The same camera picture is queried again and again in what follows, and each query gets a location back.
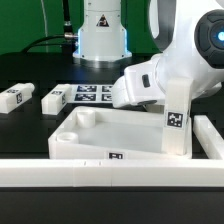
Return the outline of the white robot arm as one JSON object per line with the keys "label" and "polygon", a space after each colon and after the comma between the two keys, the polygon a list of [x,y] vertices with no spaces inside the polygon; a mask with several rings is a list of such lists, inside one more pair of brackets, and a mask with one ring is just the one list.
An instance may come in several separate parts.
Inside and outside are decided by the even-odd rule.
{"label": "white robot arm", "polygon": [[112,89],[115,107],[162,104],[168,82],[193,83],[194,98],[212,95],[224,82],[224,0],[137,0],[132,25],[120,21],[121,0],[84,0],[75,61],[94,66],[150,59],[124,70]]}

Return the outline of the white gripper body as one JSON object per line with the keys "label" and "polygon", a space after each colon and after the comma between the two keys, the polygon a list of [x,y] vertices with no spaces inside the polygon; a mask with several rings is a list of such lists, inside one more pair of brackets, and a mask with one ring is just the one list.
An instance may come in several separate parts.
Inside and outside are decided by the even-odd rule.
{"label": "white gripper body", "polygon": [[146,62],[125,68],[124,75],[114,83],[111,90],[114,108],[165,103],[167,79],[158,75],[160,59],[161,55],[154,55]]}

